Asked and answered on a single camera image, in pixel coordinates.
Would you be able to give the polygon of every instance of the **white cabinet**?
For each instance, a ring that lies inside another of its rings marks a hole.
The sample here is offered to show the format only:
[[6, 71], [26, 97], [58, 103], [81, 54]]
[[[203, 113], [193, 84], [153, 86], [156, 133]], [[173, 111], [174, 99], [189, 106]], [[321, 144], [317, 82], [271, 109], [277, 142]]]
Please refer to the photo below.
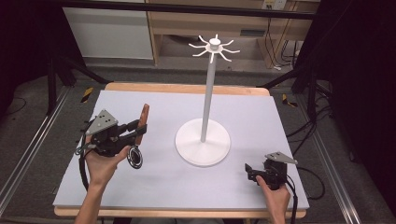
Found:
[[83, 57], [153, 59], [145, 11], [65, 7], [64, 14]]

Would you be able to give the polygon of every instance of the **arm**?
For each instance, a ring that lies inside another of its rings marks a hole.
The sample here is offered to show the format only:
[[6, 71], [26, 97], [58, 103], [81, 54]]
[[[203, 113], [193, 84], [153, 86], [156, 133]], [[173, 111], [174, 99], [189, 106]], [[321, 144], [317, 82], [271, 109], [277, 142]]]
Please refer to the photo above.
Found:
[[[90, 140], [91, 137], [87, 136], [86, 141], [89, 142]], [[100, 203], [107, 183], [114, 175], [117, 164], [126, 158], [130, 148], [129, 146], [123, 148], [120, 154], [115, 157], [99, 156], [94, 151], [86, 152], [86, 161], [90, 172], [90, 185], [76, 217], [76, 224], [96, 223]]]
[[286, 209], [288, 208], [290, 199], [288, 189], [285, 185], [282, 185], [277, 190], [271, 190], [268, 188], [261, 176], [256, 176], [256, 179], [264, 193], [265, 202], [267, 204], [268, 211], [270, 212], [272, 223], [284, 224], [286, 222]]

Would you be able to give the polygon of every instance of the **cable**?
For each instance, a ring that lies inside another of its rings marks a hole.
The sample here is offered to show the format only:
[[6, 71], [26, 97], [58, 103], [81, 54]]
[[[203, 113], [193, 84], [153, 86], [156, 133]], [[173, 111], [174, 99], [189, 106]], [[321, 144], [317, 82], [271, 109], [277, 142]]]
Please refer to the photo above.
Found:
[[[270, 35], [270, 25], [271, 25], [271, 18], [268, 18], [267, 32], [266, 32], [265, 38], [264, 38], [264, 46], [265, 46], [265, 49], [267, 50], [268, 56], [270, 57], [271, 63], [272, 63], [273, 66], [287, 66], [288, 64], [279, 63], [279, 62], [276, 60], [276, 54], [275, 54], [275, 52], [274, 52], [274, 45], [273, 45], [273, 43], [272, 43], [272, 38], [271, 38], [271, 35]], [[274, 56], [274, 60], [275, 60], [275, 62], [278, 63], [278, 64], [275, 64], [275, 63], [274, 63], [273, 57], [271, 56], [271, 53], [270, 53], [270, 51], [269, 51], [269, 49], [268, 49], [268, 47], [267, 47], [267, 36], [269, 36], [269, 38], [270, 38], [270, 42], [271, 42], [271, 46], [272, 46], [272, 52], [274, 53], [274, 55], [273, 55], [273, 56]]]
[[23, 98], [21, 98], [21, 97], [14, 97], [14, 99], [23, 100], [23, 105], [22, 105], [20, 108], [18, 108], [17, 110], [15, 110], [15, 111], [6, 113], [5, 116], [12, 115], [12, 114], [15, 114], [15, 113], [21, 111], [21, 110], [26, 106], [26, 104], [27, 104], [27, 103], [26, 103], [26, 100], [23, 99]]
[[317, 124], [316, 123], [311, 126], [311, 129], [306, 134], [306, 136], [303, 139], [303, 141], [301, 141], [300, 145], [297, 146], [297, 148], [293, 151], [293, 153], [292, 153], [293, 156], [295, 156], [295, 154], [300, 150], [300, 148], [303, 145], [303, 143], [306, 141], [306, 139], [308, 139], [308, 137], [311, 135], [311, 133], [313, 133], [315, 131], [316, 128], [317, 128]]
[[324, 182], [323, 180], [320, 178], [320, 176], [318, 176], [317, 174], [315, 174], [313, 171], [308, 170], [304, 167], [297, 167], [297, 170], [302, 170], [302, 171], [306, 171], [309, 174], [313, 175], [314, 177], [316, 177], [318, 179], [318, 181], [320, 182], [320, 185], [322, 186], [322, 192], [319, 194], [319, 196], [317, 197], [308, 197], [307, 199], [311, 199], [311, 200], [319, 200], [321, 198], [323, 198], [324, 194], [326, 193], [326, 187], [324, 186]]

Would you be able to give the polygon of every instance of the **white table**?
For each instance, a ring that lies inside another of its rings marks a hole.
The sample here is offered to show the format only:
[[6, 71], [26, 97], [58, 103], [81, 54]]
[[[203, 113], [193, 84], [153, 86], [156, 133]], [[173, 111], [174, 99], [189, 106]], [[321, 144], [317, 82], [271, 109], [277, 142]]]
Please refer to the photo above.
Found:
[[[106, 109], [122, 124], [138, 119], [143, 104], [149, 104], [150, 111], [148, 132], [139, 147], [143, 166], [135, 170], [127, 161], [119, 164], [99, 216], [269, 217], [261, 189], [248, 180], [245, 163], [262, 169], [266, 154], [281, 151], [291, 157], [274, 99], [265, 89], [215, 87], [210, 118], [226, 128], [232, 146], [222, 162], [202, 168], [178, 155], [175, 136], [185, 122], [202, 117], [204, 92], [205, 86], [133, 83], [111, 83], [101, 91], [92, 116]], [[288, 164], [288, 174], [299, 197], [297, 218], [304, 217], [309, 204], [295, 165]], [[85, 192], [74, 156], [53, 203], [55, 214], [76, 216]]]

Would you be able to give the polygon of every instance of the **metal rail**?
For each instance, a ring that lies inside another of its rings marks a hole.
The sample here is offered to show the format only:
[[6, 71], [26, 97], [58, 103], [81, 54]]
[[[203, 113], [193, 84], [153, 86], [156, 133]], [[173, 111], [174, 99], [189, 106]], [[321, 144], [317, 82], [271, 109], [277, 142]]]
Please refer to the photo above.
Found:
[[[296, 97], [299, 105], [305, 105], [304, 99], [302, 95], [297, 95]], [[304, 118], [306, 121], [309, 121], [308, 114], [306, 110], [301, 108], [301, 111], [304, 114]], [[320, 161], [323, 165], [323, 168], [329, 178], [330, 185], [332, 186], [332, 190], [334, 192], [335, 198], [340, 205], [341, 211], [346, 219], [346, 223], [348, 224], [359, 224], [361, 223], [361, 219], [353, 205], [353, 202], [349, 198], [349, 194], [347, 193], [347, 189], [344, 186], [343, 180], [332, 164], [332, 159], [330, 158], [329, 153], [327, 152], [326, 146], [324, 145], [320, 134], [318, 131], [315, 131], [313, 134], [314, 144], [318, 150], [318, 155]]]
[[26, 148], [25, 152], [21, 156], [20, 161], [15, 166], [14, 170], [12, 171], [11, 176], [8, 178], [6, 184], [0, 191], [0, 217], [3, 215], [4, 211], [8, 203], [10, 202], [12, 196], [15, 193], [18, 185], [21, 183], [24, 175], [26, 174], [29, 165], [32, 163], [35, 154], [39, 150], [41, 144], [43, 143], [44, 139], [46, 138], [48, 132], [50, 131], [50, 127], [52, 126], [53, 122], [59, 115], [61, 111], [64, 101], [70, 91], [71, 87], [63, 87], [61, 94], [58, 97], [58, 104], [54, 108], [51, 114], [47, 115], [43, 122], [41, 123], [40, 128], [35, 133], [32, 141], [30, 142], [29, 146]]
[[211, 14], [211, 15], [228, 15], [228, 16], [246, 16], [246, 17], [264, 17], [264, 18], [283, 18], [298, 20], [313, 20], [318, 17], [312, 12], [294, 12], [284, 10], [265, 10], [254, 8], [237, 8], [237, 7], [203, 7], [188, 5], [172, 4], [151, 4], [151, 3], [126, 3], [126, 2], [108, 2], [108, 1], [86, 1], [86, 0], [37, 0], [37, 3], [45, 6], [53, 5], [59, 7], [78, 7], [78, 8], [96, 8], [96, 9], [113, 9], [129, 11], [156, 11], [156, 12], [175, 12], [175, 13], [193, 13], [193, 14]]

